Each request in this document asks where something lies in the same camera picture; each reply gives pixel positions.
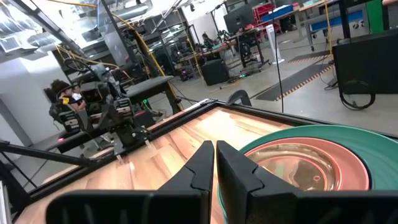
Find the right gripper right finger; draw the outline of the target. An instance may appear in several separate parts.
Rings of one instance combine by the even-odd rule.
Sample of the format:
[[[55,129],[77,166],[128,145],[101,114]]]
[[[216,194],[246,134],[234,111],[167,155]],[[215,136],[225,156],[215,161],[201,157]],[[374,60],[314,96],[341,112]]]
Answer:
[[[302,191],[216,143],[228,224],[398,224],[398,190]]]

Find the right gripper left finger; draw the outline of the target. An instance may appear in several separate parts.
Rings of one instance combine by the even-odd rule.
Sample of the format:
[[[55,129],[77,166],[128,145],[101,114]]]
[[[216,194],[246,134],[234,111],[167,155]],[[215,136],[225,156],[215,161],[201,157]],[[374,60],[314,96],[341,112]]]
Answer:
[[[53,199],[46,224],[210,224],[215,149],[204,141],[157,190],[74,190]]]

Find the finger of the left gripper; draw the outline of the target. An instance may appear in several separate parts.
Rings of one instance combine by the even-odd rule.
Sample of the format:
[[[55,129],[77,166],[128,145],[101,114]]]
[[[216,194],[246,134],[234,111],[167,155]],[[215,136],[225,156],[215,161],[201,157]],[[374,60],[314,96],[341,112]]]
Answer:
[[[134,110],[129,98],[120,98],[104,105],[104,117],[113,123],[132,121]]]
[[[93,123],[87,110],[62,112],[59,118],[68,132],[76,130],[92,132],[93,130]]]

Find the red transparent plastic plate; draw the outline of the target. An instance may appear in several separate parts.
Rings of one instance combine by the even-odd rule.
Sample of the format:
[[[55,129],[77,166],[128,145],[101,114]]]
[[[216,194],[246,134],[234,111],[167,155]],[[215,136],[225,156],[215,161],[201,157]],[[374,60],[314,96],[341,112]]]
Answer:
[[[319,138],[283,138],[244,155],[300,190],[369,190],[366,166],[348,148]]]

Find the large teal plastic plate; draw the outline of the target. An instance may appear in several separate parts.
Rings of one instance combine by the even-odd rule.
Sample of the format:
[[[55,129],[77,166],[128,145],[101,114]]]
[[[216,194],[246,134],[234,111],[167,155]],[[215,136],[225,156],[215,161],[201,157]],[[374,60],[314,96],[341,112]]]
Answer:
[[[337,143],[360,158],[369,174],[371,188],[353,191],[398,190],[398,142],[365,129],[325,124],[297,126],[265,135],[237,151],[244,154],[262,143],[302,137],[319,138]],[[218,197],[224,219],[228,223],[219,189]]]

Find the person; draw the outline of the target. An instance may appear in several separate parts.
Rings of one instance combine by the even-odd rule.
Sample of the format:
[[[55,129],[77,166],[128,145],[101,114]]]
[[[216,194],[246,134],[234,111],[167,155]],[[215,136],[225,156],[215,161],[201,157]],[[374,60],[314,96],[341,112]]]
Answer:
[[[202,34],[202,38],[203,38],[203,45],[207,48],[207,49],[212,49],[214,47],[214,42],[212,39],[209,38],[209,36],[206,34],[206,32],[204,32]]]
[[[61,112],[79,111],[86,108],[86,103],[81,96],[77,96],[75,87],[63,80],[53,80],[50,84],[51,91],[57,99],[56,106]]]

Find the black box case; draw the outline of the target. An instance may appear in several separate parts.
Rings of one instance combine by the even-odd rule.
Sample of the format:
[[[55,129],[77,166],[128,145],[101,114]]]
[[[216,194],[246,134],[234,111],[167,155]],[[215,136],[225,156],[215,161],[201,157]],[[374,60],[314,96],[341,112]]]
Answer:
[[[227,82],[229,71],[223,59],[207,61],[201,66],[201,72],[208,86]]]

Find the small black hazard-striped mat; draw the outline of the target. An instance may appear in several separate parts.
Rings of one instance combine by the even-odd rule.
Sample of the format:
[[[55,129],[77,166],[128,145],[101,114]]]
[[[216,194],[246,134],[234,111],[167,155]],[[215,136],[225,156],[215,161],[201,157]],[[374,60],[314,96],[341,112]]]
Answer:
[[[331,71],[332,68],[333,66],[329,64],[313,64],[282,80],[282,86],[277,83],[256,95],[254,99],[264,101],[279,101],[304,85],[312,82],[320,75]]]

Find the black computer monitor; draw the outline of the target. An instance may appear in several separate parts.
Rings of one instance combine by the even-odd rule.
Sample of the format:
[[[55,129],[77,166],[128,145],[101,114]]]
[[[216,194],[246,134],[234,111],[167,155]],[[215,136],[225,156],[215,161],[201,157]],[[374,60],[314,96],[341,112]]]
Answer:
[[[246,4],[235,11],[227,13],[224,21],[229,33],[236,33],[247,25],[255,22],[252,6]]]

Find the white tower device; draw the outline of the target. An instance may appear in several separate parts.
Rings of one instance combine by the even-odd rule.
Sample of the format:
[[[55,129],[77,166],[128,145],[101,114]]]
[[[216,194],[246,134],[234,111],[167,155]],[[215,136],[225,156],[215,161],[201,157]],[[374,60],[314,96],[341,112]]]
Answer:
[[[279,46],[277,43],[276,31],[275,31],[274,26],[272,24],[266,26],[266,31],[267,31],[267,36],[269,39],[269,45],[271,47],[272,54],[274,56],[273,64],[279,64],[279,63],[284,62],[285,60],[280,55],[280,50],[279,50]]]

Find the red shelf cart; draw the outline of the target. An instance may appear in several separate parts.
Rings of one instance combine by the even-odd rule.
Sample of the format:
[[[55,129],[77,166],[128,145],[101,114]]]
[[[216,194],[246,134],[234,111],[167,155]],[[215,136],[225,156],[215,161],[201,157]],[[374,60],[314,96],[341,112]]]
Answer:
[[[262,18],[275,9],[275,5],[271,2],[260,3],[255,5],[252,9],[254,13],[254,23],[260,24],[262,22]]]

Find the black equipment cabinet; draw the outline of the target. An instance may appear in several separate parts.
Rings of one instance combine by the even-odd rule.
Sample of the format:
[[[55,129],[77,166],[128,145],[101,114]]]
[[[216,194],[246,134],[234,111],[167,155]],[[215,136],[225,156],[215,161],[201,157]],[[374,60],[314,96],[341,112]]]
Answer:
[[[340,92],[398,94],[398,29],[345,39],[332,52]]]

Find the blue workbench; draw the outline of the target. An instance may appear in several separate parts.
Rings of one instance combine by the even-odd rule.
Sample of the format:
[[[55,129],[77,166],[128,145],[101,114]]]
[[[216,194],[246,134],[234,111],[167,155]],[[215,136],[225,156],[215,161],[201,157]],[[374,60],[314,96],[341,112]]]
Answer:
[[[358,22],[364,19],[364,12],[362,10],[352,11],[348,13],[348,22]],[[318,16],[306,22],[311,31],[323,30],[331,27],[340,26],[342,24],[341,16],[336,12],[333,17],[330,14],[329,22],[327,22],[326,15]]]

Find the green panel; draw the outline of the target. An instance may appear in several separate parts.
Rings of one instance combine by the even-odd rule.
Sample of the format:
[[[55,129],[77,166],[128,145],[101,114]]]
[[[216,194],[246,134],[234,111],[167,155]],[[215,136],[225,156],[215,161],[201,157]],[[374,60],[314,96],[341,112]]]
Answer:
[[[382,32],[384,30],[382,0],[370,0],[366,3],[366,8],[371,33],[377,34]]]

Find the black table frame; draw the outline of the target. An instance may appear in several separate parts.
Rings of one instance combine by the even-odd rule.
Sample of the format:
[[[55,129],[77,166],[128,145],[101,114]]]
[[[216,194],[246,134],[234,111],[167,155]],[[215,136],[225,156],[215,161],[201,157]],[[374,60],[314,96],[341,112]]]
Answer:
[[[49,203],[74,190],[157,190],[183,167],[204,141],[211,141],[215,149],[210,223],[225,221],[218,197],[218,141],[239,150],[277,131],[324,124],[338,125],[203,100],[152,126],[146,140],[140,139],[120,156],[103,153],[94,159],[93,165],[74,165],[73,170],[31,192],[25,191],[0,161],[0,223],[12,222],[11,214],[18,213],[29,223],[46,224]]]

